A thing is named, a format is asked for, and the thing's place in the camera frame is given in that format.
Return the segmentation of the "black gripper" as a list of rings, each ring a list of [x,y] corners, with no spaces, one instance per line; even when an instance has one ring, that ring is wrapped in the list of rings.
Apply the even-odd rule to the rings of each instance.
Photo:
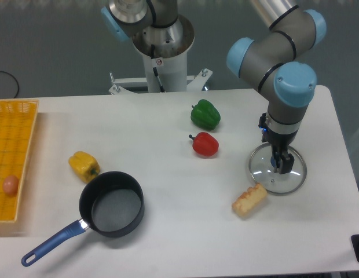
[[[298,123],[293,125],[282,124],[274,120],[268,113],[259,118],[258,127],[262,132],[262,142],[268,142],[272,148],[272,165],[275,173],[288,174],[294,165],[294,156],[291,153],[281,153],[293,142],[297,132]]]

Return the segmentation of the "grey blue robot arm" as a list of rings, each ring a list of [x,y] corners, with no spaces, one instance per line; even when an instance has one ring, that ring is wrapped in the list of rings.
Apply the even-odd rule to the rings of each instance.
[[[317,84],[315,71],[297,57],[316,46],[327,25],[315,10],[302,10],[295,1],[252,1],[270,33],[262,41],[241,38],[226,57],[226,65],[264,97],[268,110],[260,117],[262,141],[272,148],[275,172],[289,173],[294,140]],[[132,40],[144,61],[150,92],[187,89],[187,52],[195,33],[178,13],[177,1],[110,1],[103,20],[119,41]]]

